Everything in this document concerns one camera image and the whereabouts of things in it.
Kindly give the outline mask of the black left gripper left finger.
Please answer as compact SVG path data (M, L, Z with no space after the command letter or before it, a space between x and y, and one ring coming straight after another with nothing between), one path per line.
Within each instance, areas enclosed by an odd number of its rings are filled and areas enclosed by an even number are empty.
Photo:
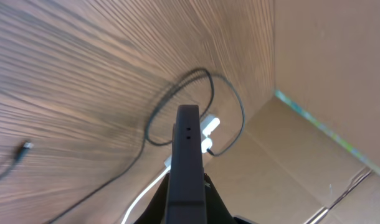
M166 174L151 202L141 215L141 224L161 224L164 218L169 174Z

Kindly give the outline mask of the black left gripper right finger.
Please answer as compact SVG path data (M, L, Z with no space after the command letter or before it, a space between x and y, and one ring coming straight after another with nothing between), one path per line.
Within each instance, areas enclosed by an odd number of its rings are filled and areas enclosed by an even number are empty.
M218 194L211 178L204 174L208 224L237 224Z

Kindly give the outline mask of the blue Galaxy smartphone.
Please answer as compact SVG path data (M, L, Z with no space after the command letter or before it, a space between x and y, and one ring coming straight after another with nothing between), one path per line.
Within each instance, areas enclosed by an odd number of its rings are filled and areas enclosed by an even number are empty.
M173 128L165 223L206 222L199 108L197 105L180 105Z

